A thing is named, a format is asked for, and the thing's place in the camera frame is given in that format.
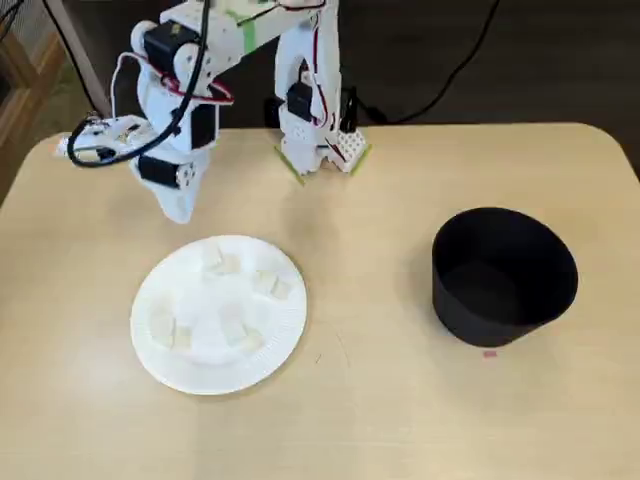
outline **black bowl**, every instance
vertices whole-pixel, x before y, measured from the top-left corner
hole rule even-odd
[[[561,316],[578,291],[567,246],[548,227],[502,208],[456,215],[433,243],[433,306],[456,337],[499,347]]]

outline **black cable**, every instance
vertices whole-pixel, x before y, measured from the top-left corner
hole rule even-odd
[[[381,125],[400,125],[403,123],[410,122],[411,120],[415,120],[418,117],[421,117],[422,115],[429,112],[433,107],[435,107],[440,102],[440,100],[442,100],[444,96],[447,94],[449,88],[451,87],[451,85],[453,85],[453,82],[455,81],[456,77],[467,67],[467,65],[469,65],[473,61],[473,59],[476,57],[476,55],[480,51],[480,48],[482,47],[482,44],[487,38],[487,34],[489,33],[491,24],[493,23],[493,20],[496,16],[496,12],[498,11],[498,7],[500,6],[500,1],[501,0],[494,0],[493,4],[491,5],[491,8],[489,9],[487,18],[484,21],[484,25],[482,26],[480,35],[478,36],[478,39],[473,45],[473,48],[467,54],[467,56],[462,60],[462,62],[460,62],[460,64],[453,70],[453,72],[451,72],[451,74],[447,77],[447,80],[444,82],[444,85],[440,89],[438,94],[435,97],[433,97],[433,99],[425,107],[421,108],[420,110],[414,113],[401,117],[398,120],[389,120],[389,117],[382,110],[380,110],[377,107],[369,107],[362,100],[358,98],[357,99],[358,104],[365,111],[369,119],[371,119],[372,122],[378,123]]]
[[[100,110],[98,109],[98,107],[96,107],[96,104],[94,103],[93,98],[91,97],[91,94],[89,93],[89,88],[87,87],[87,84],[84,81],[84,77],[82,76],[82,72],[80,71],[80,66],[78,65],[78,61],[76,60],[76,57],[73,54],[73,50],[71,50],[71,45],[69,45],[69,41],[67,40],[67,37],[65,36],[64,32],[62,31],[62,27],[58,23],[58,19],[55,17],[53,12],[51,11],[51,7],[49,6],[49,2],[47,0],[42,0],[42,3],[44,4],[44,9],[47,11],[47,14],[49,15],[49,18],[51,19],[51,21],[53,22],[53,25],[56,27],[56,30],[58,31],[58,36],[60,37],[60,39],[62,40],[62,43],[64,44],[64,48],[67,51],[67,55],[69,57],[69,60],[71,60],[71,65],[73,65],[73,69],[76,71],[76,75],[78,76],[78,79],[80,80],[80,85],[82,86],[82,91],[84,92],[85,97],[87,97],[87,101],[89,102],[89,105],[91,105],[91,108],[95,112],[99,112]]]
[[[7,17],[11,15],[11,18],[7,20],[7,25],[4,31],[0,34],[0,43],[2,43],[2,41],[6,38],[6,36],[9,35],[9,32],[11,31],[11,27],[13,26],[13,22],[16,21],[16,17],[20,12],[20,7],[22,7],[24,2],[25,0],[17,0],[16,3],[14,3],[9,8],[7,8],[7,10],[2,14],[2,16],[0,16],[0,25],[2,25],[2,23],[7,19]]]
[[[167,138],[173,135],[180,126],[180,122],[184,118],[184,115],[189,107],[189,103],[191,102],[191,98],[193,97],[193,92],[196,89],[196,85],[200,78],[200,73],[202,72],[202,64],[204,62],[204,54],[207,49],[207,37],[209,34],[209,10],[211,9],[211,0],[204,0],[202,6],[202,23],[200,26],[200,41],[198,42],[198,55],[196,56],[196,63],[193,68],[193,73],[191,74],[191,78],[189,79],[189,84],[187,85],[187,89],[185,91],[184,97],[182,97],[182,102],[177,110],[173,113],[173,119],[171,123],[165,128],[162,133],[160,133],[156,138],[146,143],[145,145],[132,150],[129,153],[125,153],[123,155],[116,155],[115,157],[105,158],[99,162],[85,162],[80,160],[74,151],[75,143],[80,134],[84,131],[85,127],[91,123],[93,123],[92,118],[86,118],[80,125],[78,125],[75,130],[71,133],[67,143],[67,155],[71,159],[74,165],[78,167],[85,168],[99,168],[99,167],[107,167],[110,165],[115,165],[117,163],[127,162],[129,160],[133,160],[136,157],[144,155],[149,150],[157,147],[162,142],[164,142]]]

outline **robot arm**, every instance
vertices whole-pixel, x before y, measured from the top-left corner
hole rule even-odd
[[[146,119],[127,116],[98,122],[75,142],[79,149],[133,151],[170,125],[194,73],[203,4],[187,1],[144,21],[131,34],[140,63],[138,101]],[[349,172],[364,153],[359,132],[340,132],[341,75],[338,0],[218,0],[208,12],[202,69],[179,127],[162,144],[130,162],[178,223],[189,221],[209,150],[218,139],[220,108],[233,95],[215,79],[276,37],[275,91],[282,100],[281,151],[304,175],[323,158]]]

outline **white plate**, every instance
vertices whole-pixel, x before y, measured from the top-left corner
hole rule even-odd
[[[152,336],[158,316],[191,330],[190,346]],[[306,316],[304,280],[281,250],[250,237],[211,237],[172,253],[147,276],[131,309],[131,339],[158,381],[221,395],[276,371],[300,340]]]

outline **tabletop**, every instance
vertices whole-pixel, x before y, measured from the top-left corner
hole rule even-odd
[[[27,157],[0,209],[0,477],[640,477],[640,188],[585,125],[371,128],[357,174],[304,186],[270,131],[224,131],[189,225],[126,166]],[[550,226],[580,271],[559,320],[498,350],[431,307],[430,249],[452,215],[502,206]],[[140,365],[129,313],[191,241],[243,234],[300,267],[307,326],[269,379],[194,397]]]

